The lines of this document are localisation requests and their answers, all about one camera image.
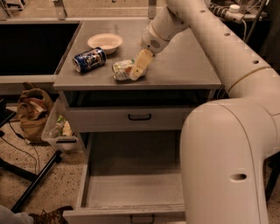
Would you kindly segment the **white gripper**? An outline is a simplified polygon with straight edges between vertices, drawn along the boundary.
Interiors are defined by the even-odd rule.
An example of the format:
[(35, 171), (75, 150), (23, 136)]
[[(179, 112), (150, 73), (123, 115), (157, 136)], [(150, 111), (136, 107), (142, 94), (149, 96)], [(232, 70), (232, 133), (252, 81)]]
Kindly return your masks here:
[(136, 56), (129, 77), (136, 81), (153, 59), (153, 54), (161, 53), (171, 40), (172, 29), (167, 23), (151, 21), (143, 30), (141, 47), (143, 50)]

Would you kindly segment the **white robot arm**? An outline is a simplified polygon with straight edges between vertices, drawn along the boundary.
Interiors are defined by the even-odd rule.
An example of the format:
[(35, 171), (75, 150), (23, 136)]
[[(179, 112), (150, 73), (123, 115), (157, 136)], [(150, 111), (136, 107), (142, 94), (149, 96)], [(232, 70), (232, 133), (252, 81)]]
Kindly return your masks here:
[(228, 94), (194, 109), (181, 130), (186, 224), (269, 224), (263, 162), (280, 150), (280, 76), (208, 7), (165, 0), (142, 36), (129, 77), (189, 27)]

